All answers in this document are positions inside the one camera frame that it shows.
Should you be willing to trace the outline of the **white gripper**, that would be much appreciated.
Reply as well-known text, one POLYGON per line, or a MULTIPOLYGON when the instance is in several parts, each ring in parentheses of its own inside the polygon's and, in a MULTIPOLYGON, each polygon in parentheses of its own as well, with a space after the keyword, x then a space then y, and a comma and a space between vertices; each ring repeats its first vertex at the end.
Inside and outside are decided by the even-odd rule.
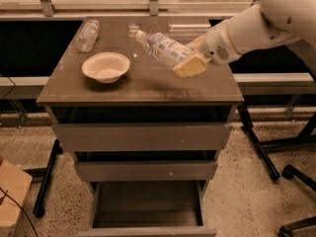
POLYGON ((211 60, 216 65, 225 65, 241 57, 228 34, 228 21, 222 21, 211 27, 203 36, 200 36, 187 47, 194 52, 202 52, 205 56, 195 54, 176 65, 173 70, 181 78, 192 77, 206 70, 211 60))

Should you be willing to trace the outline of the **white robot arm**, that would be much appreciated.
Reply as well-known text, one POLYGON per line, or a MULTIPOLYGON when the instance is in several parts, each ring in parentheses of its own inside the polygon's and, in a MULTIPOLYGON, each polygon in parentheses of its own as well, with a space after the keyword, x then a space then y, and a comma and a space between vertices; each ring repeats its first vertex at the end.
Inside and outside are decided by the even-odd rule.
POLYGON ((257 49, 305 40, 316 47, 316 0, 258 0, 190 43, 194 54, 173 67, 180 77, 225 65, 257 49))

